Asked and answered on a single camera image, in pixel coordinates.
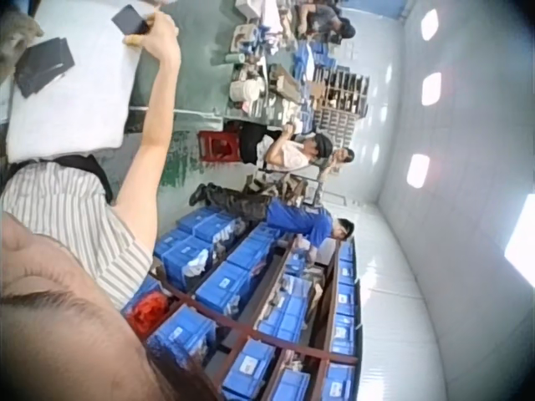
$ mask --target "hair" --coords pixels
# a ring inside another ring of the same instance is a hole
[[[313,137],[316,143],[316,150],[318,151],[318,158],[329,157],[333,153],[333,142],[323,134],[316,134]]]
[[[340,18],[339,20],[342,23],[342,27],[339,31],[340,36],[342,37],[342,39],[351,39],[355,34],[351,22],[347,18]]]
[[[344,148],[348,151],[348,157],[344,159],[344,163],[351,163],[354,160],[354,152],[350,148]]]
[[[346,235],[344,241],[349,239],[353,235],[354,223],[348,219],[338,219],[338,223],[345,229]]]

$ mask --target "dark pants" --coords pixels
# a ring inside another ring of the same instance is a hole
[[[211,206],[217,206],[245,221],[265,221],[271,199],[268,195],[246,195],[220,186],[206,188],[206,200]]]
[[[74,169],[79,169],[83,171],[87,171],[88,173],[93,173],[97,176],[100,183],[104,187],[104,191],[106,193],[106,202],[111,203],[111,201],[114,198],[114,194],[111,190],[110,182],[108,181],[108,177],[106,176],[106,173],[100,167],[99,162],[95,159],[93,155],[89,155],[87,157],[84,157],[82,155],[71,155],[71,156],[62,156],[58,157],[53,160],[29,160],[24,161],[23,163],[16,163],[9,166],[8,170],[8,176],[6,177],[6,182],[8,182],[15,174],[17,174],[21,169],[26,167],[27,165],[30,165],[32,163],[48,163],[48,162],[54,162],[58,163],[59,165],[63,167],[72,167]]]

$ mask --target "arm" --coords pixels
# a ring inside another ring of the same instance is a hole
[[[175,24],[164,13],[156,11],[152,25],[148,35],[125,39],[127,44],[142,45],[160,61],[160,69],[152,87],[141,145],[114,207],[136,240],[151,251],[157,234],[156,193],[171,142],[176,82],[181,65]]]
[[[290,140],[293,133],[293,127],[290,124],[284,126],[283,132],[278,139],[271,144],[264,156],[264,161],[270,165],[284,167],[283,145]]]

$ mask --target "light fixture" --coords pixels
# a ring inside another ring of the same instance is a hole
[[[535,287],[535,194],[527,196],[505,258]]]
[[[421,37],[428,41],[438,30],[438,14],[435,9],[429,11],[421,20]]]
[[[409,172],[407,173],[407,184],[420,189],[424,186],[427,170],[429,169],[429,156],[412,155]]]
[[[421,85],[421,103],[431,106],[441,98],[442,74],[434,73],[425,77]]]

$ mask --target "white cloth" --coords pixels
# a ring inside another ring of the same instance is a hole
[[[266,153],[269,150],[269,147],[273,143],[273,138],[269,135],[264,135],[263,139],[257,145],[257,164],[258,167],[262,168],[264,164],[264,159]],[[293,171],[299,170],[308,165],[308,157],[304,155],[301,151],[303,148],[302,144],[293,142],[292,140],[287,140],[284,142],[281,151],[283,152],[283,163],[284,166],[271,165],[267,164],[268,170],[274,171]]]
[[[140,50],[122,43],[123,33],[111,18],[127,4],[141,15],[152,9],[131,0],[41,2],[36,20],[45,34],[39,41],[66,38],[75,65],[28,99],[15,90],[10,162],[121,146]]]

